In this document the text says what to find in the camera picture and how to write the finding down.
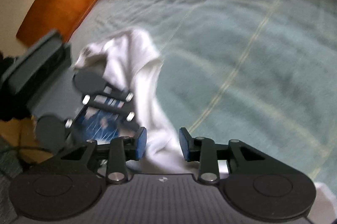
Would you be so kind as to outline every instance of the white garment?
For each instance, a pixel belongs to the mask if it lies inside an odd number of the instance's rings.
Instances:
[[[140,126],[147,128],[146,153],[138,162],[128,162],[131,168],[144,173],[194,173],[195,163],[187,163],[171,122],[156,99],[156,87],[162,66],[160,54],[148,32],[128,28],[114,33],[104,42],[92,43],[80,53],[75,68],[93,65],[106,59],[103,77],[119,89],[134,93],[135,113]],[[219,170],[228,174],[224,162]],[[317,183],[317,198],[309,218],[314,224],[331,224],[337,218],[336,197],[323,183]]]

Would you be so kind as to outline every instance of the white logo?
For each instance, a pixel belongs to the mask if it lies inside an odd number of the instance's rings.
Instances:
[[[160,182],[165,182],[166,180],[169,180],[167,177],[162,177],[160,179],[158,179]]]

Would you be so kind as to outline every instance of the white cloth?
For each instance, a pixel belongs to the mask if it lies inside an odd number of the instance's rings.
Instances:
[[[182,155],[178,135],[156,99],[156,87],[162,60],[148,32],[128,28],[114,33],[101,43],[92,43],[80,53],[75,68],[107,62],[103,77],[119,89],[134,93],[135,113],[140,126],[147,128],[144,159],[129,166],[144,173],[197,173],[194,163]],[[228,174],[219,163],[222,177]],[[316,183],[317,198],[309,218],[314,224],[331,224],[337,218],[336,197],[323,183]]]

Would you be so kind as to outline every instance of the mattress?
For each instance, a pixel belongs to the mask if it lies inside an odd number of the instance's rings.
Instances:
[[[337,193],[337,0],[99,0],[72,35],[148,30],[175,126],[240,139]]]

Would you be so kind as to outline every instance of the bed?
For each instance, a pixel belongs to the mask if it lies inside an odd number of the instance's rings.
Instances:
[[[175,128],[240,139],[337,193],[336,0],[98,0],[69,42],[131,25],[164,65],[157,97]]]

